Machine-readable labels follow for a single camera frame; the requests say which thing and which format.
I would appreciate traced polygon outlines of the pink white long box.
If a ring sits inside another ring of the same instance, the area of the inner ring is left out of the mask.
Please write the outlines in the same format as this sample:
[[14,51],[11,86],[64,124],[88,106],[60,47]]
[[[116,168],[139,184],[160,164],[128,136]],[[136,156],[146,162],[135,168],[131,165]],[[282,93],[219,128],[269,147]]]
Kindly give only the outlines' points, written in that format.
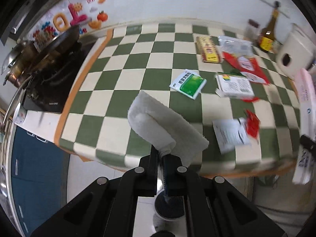
[[299,152],[292,182],[305,185],[313,178],[315,157],[300,144],[300,137],[306,135],[315,142],[315,89],[311,75],[300,69],[295,76],[300,105]]

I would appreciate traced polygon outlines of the red wrapper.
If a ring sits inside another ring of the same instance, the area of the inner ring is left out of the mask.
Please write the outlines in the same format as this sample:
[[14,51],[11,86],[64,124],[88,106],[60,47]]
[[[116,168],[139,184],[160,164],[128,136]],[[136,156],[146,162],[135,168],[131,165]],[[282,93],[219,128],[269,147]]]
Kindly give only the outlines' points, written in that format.
[[250,110],[245,110],[246,114],[246,133],[254,138],[257,139],[259,135],[260,129],[260,120],[258,119],[257,115]]

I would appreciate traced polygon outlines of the white paper leaflet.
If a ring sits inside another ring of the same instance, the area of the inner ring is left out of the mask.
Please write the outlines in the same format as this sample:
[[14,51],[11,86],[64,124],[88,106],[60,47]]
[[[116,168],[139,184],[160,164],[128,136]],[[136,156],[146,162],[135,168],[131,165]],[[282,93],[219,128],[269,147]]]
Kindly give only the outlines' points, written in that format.
[[233,151],[236,146],[250,144],[245,123],[245,118],[218,119],[213,121],[214,133],[222,155]]

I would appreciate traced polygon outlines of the white paper towel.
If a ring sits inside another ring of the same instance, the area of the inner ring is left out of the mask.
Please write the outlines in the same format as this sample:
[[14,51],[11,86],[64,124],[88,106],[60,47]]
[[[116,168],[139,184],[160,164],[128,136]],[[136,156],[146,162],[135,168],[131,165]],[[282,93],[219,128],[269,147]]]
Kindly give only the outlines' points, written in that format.
[[159,152],[159,156],[178,156],[188,167],[208,148],[209,141],[180,114],[144,91],[132,102],[127,119],[130,127]]

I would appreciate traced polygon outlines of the white medicine box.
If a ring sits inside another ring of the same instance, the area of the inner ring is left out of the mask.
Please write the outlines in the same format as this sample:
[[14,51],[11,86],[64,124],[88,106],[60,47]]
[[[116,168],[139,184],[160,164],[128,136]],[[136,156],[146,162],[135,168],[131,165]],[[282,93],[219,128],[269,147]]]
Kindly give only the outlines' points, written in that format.
[[215,75],[219,97],[250,100],[255,97],[250,81],[243,76],[217,73]]

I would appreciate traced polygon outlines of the green white medicine sachet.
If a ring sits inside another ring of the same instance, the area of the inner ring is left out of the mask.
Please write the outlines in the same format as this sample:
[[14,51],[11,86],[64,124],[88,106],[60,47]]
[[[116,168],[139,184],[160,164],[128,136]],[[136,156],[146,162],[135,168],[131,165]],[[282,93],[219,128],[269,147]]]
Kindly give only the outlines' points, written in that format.
[[206,85],[207,80],[190,70],[184,70],[169,87],[186,97],[195,100]]

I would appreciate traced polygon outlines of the blue kitchen cabinet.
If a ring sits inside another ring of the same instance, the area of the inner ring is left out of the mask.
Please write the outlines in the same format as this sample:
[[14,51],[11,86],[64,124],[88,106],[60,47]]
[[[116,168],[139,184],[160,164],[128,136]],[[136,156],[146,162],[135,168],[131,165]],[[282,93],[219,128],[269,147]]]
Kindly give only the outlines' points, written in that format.
[[16,128],[11,156],[14,205],[25,236],[67,203],[70,154]]

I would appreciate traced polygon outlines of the green checkered table mat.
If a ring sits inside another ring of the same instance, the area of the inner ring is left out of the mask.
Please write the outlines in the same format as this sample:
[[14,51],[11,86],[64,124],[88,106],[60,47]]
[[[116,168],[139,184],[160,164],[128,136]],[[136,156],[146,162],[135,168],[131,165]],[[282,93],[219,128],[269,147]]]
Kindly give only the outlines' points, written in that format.
[[[260,100],[221,98],[217,73],[232,73],[228,62],[203,63],[197,36],[236,37],[219,28],[153,23],[102,31],[75,78],[55,130],[54,143],[83,159],[114,168],[132,168],[150,144],[129,126],[127,112],[142,90],[179,113],[209,140],[193,162],[204,175],[280,174],[296,164],[299,148],[299,102],[293,82],[278,68],[275,54],[253,48],[270,84],[253,84]],[[195,100],[169,85],[184,70],[207,80]],[[221,155],[213,130],[215,119],[235,119],[250,110],[260,120],[259,136],[250,145]]]

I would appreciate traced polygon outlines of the white rice cooker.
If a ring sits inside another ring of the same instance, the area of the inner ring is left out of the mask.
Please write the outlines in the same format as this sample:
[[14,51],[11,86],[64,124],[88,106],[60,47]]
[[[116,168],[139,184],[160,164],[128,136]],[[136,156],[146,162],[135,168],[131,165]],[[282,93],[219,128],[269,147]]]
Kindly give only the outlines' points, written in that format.
[[315,42],[297,25],[292,30],[276,55],[279,69],[291,80],[300,69],[310,71],[315,62]]

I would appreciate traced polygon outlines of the glass spice jar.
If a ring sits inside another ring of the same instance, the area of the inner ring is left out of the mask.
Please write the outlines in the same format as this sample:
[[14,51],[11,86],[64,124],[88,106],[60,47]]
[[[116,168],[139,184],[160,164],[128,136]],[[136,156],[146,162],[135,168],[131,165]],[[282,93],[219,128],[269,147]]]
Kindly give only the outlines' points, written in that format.
[[253,19],[249,19],[245,28],[244,37],[247,40],[253,41],[258,35],[260,24]]

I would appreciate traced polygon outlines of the white cup by stove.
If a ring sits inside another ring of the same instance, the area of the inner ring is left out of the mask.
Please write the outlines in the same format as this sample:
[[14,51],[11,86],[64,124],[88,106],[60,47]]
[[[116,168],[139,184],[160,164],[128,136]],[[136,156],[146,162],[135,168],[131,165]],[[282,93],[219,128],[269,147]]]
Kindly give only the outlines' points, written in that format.
[[13,114],[13,122],[15,124],[22,124],[25,121],[27,110],[19,103]]

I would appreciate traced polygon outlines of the black gas stove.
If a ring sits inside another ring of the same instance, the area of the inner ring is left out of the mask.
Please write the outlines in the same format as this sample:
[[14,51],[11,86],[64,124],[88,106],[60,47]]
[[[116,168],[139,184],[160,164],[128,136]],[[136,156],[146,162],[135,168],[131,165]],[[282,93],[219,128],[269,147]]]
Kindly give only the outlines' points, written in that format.
[[29,82],[21,105],[26,110],[62,113],[68,95],[94,42],[76,42]]

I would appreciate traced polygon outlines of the yellow red long box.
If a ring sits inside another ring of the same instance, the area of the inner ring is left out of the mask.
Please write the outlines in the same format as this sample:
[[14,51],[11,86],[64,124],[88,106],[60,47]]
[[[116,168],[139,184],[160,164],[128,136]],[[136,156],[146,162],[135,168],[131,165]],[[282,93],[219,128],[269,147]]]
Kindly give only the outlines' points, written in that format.
[[203,63],[219,64],[222,62],[217,46],[210,36],[197,36],[196,45]]

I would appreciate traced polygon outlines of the black frying pan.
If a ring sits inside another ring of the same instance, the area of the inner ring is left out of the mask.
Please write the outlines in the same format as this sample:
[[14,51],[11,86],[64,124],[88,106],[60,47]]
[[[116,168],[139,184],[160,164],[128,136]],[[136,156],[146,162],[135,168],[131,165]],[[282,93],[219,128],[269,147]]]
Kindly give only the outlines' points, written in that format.
[[54,52],[62,54],[70,49],[79,39],[79,28],[79,25],[71,26],[61,35],[53,38],[32,61],[31,66],[36,66]]

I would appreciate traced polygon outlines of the wall hook rail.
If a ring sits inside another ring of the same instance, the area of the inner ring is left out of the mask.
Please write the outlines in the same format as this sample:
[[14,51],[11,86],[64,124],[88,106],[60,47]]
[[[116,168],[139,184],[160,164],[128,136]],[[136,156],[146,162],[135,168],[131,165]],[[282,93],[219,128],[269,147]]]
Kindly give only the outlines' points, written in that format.
[[279,3],[279,7],[278,7],[279,12],[282,15],[284,15],[286,18],[290,19],[289,7],[287,6],[286,3],[282,2],[281,0],[259,0],[259,1],[267,4],[271,8],[274,7],[275,2],[278,2]]

